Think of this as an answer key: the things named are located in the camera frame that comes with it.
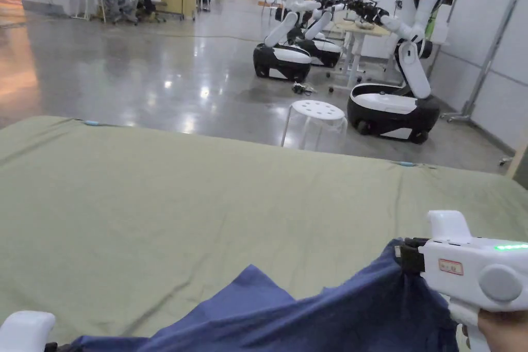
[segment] green led light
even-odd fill
[[[528,249],[528,244],[496,246],[496,250]]]

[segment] concrete floor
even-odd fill
[[[254,0],[214,0],[196,22],[134,27],[34,15],[20,24],[0,8],[0,127],[49,114],[279,145],[288,106],[305,96],[255,76],[268,15]],[[345,109],[347,93],[329,94],[325,72],[312,68],[311,98]],[[423,146],[349,128],[343,152],[486,172],[501,172],[504,155],[477,130],[443,121]]]

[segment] caster wheel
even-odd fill
[[[415,145],[423,145],[425,141],[428,139],[428,132],[427,131],[418,131],[417,133],[414,133],[411,135],[409,140],[412,141]]]
[[[262,65],[255,65],[255,73],[257,74],[257,77],[267,77],[268,73],[264,66]]]
[[[369,122],[366,122],[365,120],[361,120],[359,123],[357,123],[357,132],[359,132],[360,135],[370,135],[370,128],[371,125]]]

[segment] mattress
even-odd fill
[[[249,264],[314,295],[433,209],[528,240],[528,192],[499,175],[49,116],[0,130],[0,207],[0,316],[52,312],[59,343],[149,336]]]

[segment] robot mobile base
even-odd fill
[[[359,84],[350,93],[349,122],[361,135],[409,140],[421,145],[440,117],[433,97],[393,95],[398,86]]]
[[[257,76],[303,82],[310,72],[310,54],[296,46],[277,44],[267,47],[261,43],[253,51]]]
[[[310,54],[312,65],[334,68],[341,58],[341,47],[328,40],[304,39],[297,40],[295,44]]]

